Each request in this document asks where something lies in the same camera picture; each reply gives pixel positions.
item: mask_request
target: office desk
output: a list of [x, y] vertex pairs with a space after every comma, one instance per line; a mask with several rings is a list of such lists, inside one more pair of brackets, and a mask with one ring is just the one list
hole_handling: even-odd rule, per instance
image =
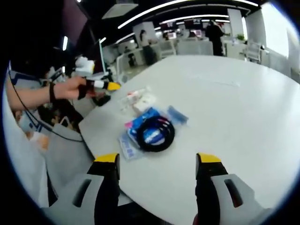
[[[149, 85], [159, 104], [189, 117], [173, 144], [126, 161], [119, 136], [131, 118], [118, 100]], [[300, 167], [300, 89], [258, 64], [216, 56], [171, 56], [124, 84], [80, 130], [94, 156], [120, 152], [120, 187], [157, 217], [190, 225], [197, 213], [195, 155], [214, 154], [254, 191], [263, 207], [288, 193]]]

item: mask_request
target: ceiling light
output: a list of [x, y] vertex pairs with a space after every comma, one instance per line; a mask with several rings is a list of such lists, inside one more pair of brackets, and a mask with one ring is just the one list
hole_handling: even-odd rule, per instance
[[67, 49], [68, 38], [64, 36], [64, 43], [62, 44], [62, 50], [65, 51]]
[[166, 6], [170, 6], [170, 5], [173, 5], [173, 4], [177, 4], [177, 3], [185, 2], [185, 1], [190, 1], [190, 0], [175, 0], [175, 1], [170, 1], [170, 2], [167, 2], [167, 3], [165, 3], [165, 4], [162, 4], [162, 5], [159, 5], [159, 6], [155, 6], [155, 7], [153, 7], [153, 8], [150, 8], [150, 9], [148, 9], [148, 10], [146, 10], [146, 11], [144, 11], [144, 12], [138, 14], [138, 15], [135, 15], [135, 16], [132, 17], [131, 19], [125, 21], [124, 23], [122, 23], [122, 24], [118, 27], [118, 29], [121, 29], [122, 27], [126, 26], [127, 24], [129, 24], [129, 23], [132, 22], [133, 20], [136, 20], [137, 18], [140, 18], [141, 16], [146, 15], [146, 14], [148, 14], [148, 13], [150, 13], [150, 12], [153, 12], [153, 11], [155, 11], [155, 10], [157, 10], [157, 9], [160, 9], [160, 8], [163, 8], [163, 7], [166, 7]]
[[233, 1], [243, 2], [243, 3], [249, 4], [249, 5], [252, 5], [252, 6], [256, 6], [256, 7], [258, 6], [258, 4], [250, 2], [250, 1], [246, 1], [246, 0], [233, 0]]
[[199, 18], [199, 17], [225, 17], [225, 18], [228, 18], [229, 16], [228, 15], [214, 15], [214, 14], [190, 15], [190, 16], [184, 16], [184, 17], [171, 19], [171, 20], [166, 20], [166, 21], [163, 21], [161, 23], [170, 23], [170, 22], [174, 22], [174, 21], [177, 21], [177, 20], [185, 20], [185, 19], [192, 19], [192, 18]]
[[229, 20], [215, 20], [216, 22], [221, 22], [221, 23], [230, 23]]
[[130, 36], [134, 35], [134, 33], [128, 34], [125, 37], [122, 37], [121, 39], [116, 41], [116, 44], [120, 43], [121, 41], [125, 40], [126, 38], [129, 38]]
[[100, 40], [100, 43], [103, 43], [105, 40], [106, 40], [106, 37], [102, 38], [102, 39]]

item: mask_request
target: human arm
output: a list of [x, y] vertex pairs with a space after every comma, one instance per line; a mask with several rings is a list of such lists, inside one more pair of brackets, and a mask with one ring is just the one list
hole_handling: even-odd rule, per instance
[[[85, 84], [86, 80], [82, 77], [72, 77], [66, 82], [57, 83], [53, 89], [55, 98], [77, 99], [79, 96], [78, 86]], [[21, 90], [16, 88], [16, 93], [10, 78], [7, 79], [6, 92], [8, 103], [12, 110], [24, 110], [25, 108], [23, 104], [30, 109], [50, 102], [49, 87], [44, 87], [37, 90]]]

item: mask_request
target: white table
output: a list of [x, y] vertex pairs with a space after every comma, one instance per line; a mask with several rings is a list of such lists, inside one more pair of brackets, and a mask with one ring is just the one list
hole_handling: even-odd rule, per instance
[[126, 83], [104, 107], [81, 123], [94, 156], [121, 152], [118, 138], [129, 117], [118, 99], [149, 85], [161, 105], [189, 117], [171, 147], [126, 161], [120, 187], [161, 219], [192, 224], [197, 213], [195, 155], [214, 154], [229, 173], [254, 191], [263, 207], [275, 207], [300, 167], [299, 84], [270, 68], [215, 56], [168, 57]]

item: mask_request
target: ceiling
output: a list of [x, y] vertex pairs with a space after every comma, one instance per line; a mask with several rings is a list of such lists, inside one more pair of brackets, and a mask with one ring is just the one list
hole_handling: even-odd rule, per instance
[[[7, 42], [11, 46], [11, 58], [14, 59], [15, 66], [19, 66], [19, 70], [21, 70], [21, 67], [27, 66], [28, 63], [30, 64], [30, 62], [34, 62], [33, 67], [37, 70], [41, 69], [39, 67], [49, 68], [49, 64], [52, 64], [52, 61], [55, 60], [53, 47], [61, 48], [64, 36], [61, 22], [64, 1], [67, 0], [9, 1], [10, 6], [6, 11], [12, 18], [8, 23], [7, 33], [9, 35], [7, 36]], [[258, 5], [265, 2], [265, 0], [250, 1]], [[135, 0], [138, 6], [124, 16], [102, 20], [111, 2], [112, 0], [81, 0], [78, 3], [89, 19], [95, 38], [107, 38], [103, 45], [114, 44], [120, 38], [132, 33], [132, 27], [143, 21], [153, 21], [154, 26], [157, 27], [162, 21], [182, 16], [227, 15], [228, 8], [236, 7], [239, 7], [243, 16], [246, 16], [260, 9], [233, 0], [188, 0], [152, 11], [118, 29], [118, 26], [133, 16], [170, 2], [170, 0]]]

